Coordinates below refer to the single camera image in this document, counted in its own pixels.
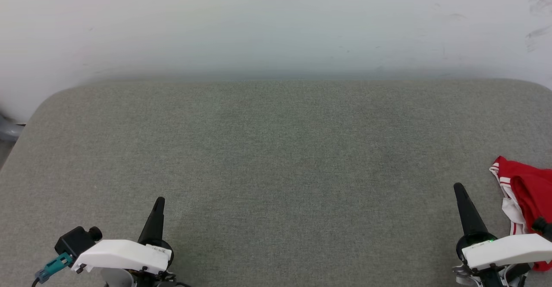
gray pipe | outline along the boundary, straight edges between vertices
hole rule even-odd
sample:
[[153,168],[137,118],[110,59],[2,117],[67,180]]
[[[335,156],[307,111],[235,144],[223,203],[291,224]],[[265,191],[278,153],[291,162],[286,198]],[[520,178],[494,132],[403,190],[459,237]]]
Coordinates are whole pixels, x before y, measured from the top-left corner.
[[0,140],[7,142],[15,142],[18,140],[23,127],[17,124],[8,122],[4,117],[0,116]]

red cloth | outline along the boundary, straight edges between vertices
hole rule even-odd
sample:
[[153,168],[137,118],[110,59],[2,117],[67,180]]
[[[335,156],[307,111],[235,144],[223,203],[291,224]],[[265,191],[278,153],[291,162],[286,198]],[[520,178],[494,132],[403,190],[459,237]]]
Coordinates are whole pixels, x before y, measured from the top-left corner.
[[[498,157],[499,178],[510,178],[510,186],[523,218],[525,218],[530,233],[535,233],[530,227],[536,218],[542,216],[548,222],[552,221],[552,169],[538,169],[516,161],[508,161]],[[552,263],[537,262],[536,271],[548,271]]]

black knob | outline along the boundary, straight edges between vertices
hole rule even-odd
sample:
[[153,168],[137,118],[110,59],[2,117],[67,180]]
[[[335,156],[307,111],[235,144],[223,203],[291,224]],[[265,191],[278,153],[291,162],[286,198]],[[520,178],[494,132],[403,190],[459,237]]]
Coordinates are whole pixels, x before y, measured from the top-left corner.
[[543,234],[543,238],[552,242],[552,224],[548,224],[544,217],[539,217],[535,219],[533,225],[531,226],[533,230]]
[[78,269],[75,272],[77,272],[77,274],[79,275],[80,273],[82,273],[82,271],[85,270],[85,267],[86,267],[86,264],[83,263],[83,264],[78,266]]
[[90,234],[90,238],[94,240],[94,242],[98,242],[103,238],[102,232],[98,227],[90,228],[90,230],[88,230],[88,234]]

cloth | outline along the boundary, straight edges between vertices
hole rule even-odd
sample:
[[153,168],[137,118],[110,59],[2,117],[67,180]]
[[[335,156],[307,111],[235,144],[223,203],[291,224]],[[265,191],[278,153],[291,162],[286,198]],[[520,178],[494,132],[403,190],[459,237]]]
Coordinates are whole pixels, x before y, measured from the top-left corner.
[[[531,226],[542,216],[552,221],[552,169],[538,169],[499,156],[489,169],[504,193],[502,210],[511,220],[510,234],[535,233]],[[536,271],[547,271],[552,263],[537,262]]]

teal connector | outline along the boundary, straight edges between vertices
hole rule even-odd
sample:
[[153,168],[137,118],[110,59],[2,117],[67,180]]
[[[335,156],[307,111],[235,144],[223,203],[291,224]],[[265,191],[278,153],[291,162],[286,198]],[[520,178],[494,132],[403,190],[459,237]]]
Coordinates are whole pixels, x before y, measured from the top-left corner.
[[63,270],[63,268],[67,267],[73,263],[73,259],[69,256],[67,253],[63,253],[54,260],[47,263],[43,270],[40,270],[35,273],[35,279],[38,279],[38,282],[40,284],[45,283],[52,275],[55,273]]

